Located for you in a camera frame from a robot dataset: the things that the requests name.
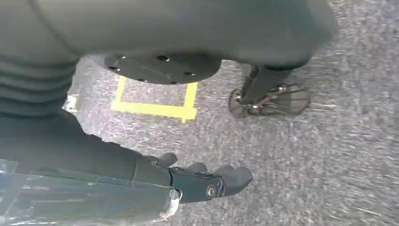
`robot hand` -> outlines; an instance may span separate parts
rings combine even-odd
[[[161,157],[145,156],[153,165],[170,167],[177,162],[174,153]],[[171,186],[181,195],[180,203],[205,202],[217,197],[226,197],[241,192],[253,180],[252,173],[246,167],[234,169],[224,165],[210,172],[206,165],[196,162],[187,168],[168,168]]]

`yellow floor marking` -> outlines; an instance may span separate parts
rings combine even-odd
[[[187,85],[183,106],[172,106],[123,102],[122,96],[125,90],[126,81],[126,77],[119,77],[116,97],[111,104],[111,109],[114,111],[181,118],[182,123],[185,123],[187,120],[193,120],[197,116],[197,109],[194,108],[194,102],[197,94],[198,83],[190,83]]]

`yellow tape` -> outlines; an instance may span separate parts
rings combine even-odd
[[[125,77],[119,77],[116,97],[111,104],[112,110],[119,112],[141,113],[181,118],[182,123],[185,123],[187,120],[195,119],[197,115],[197,109],[194,108],[194,103],[197,94],[198,83],[191,83],[187,85],[186,95],[184,98],[184,106],[170,106],[122,102],[122,96],[125,89],[126,81],[127,79]]]

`transparent plastic sheet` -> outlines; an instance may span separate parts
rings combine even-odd
[[[58,169],[21,174],[17,167],[0,159],[1,226],[131,226],[167,219],[181,198],[171,187]]]

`black circular plate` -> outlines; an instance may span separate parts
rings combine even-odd
[[[91,58],[109,71],[155,84],[198,82],[216,74],[221,58],[204,54],[169,54],[153,57],[97,55]]]

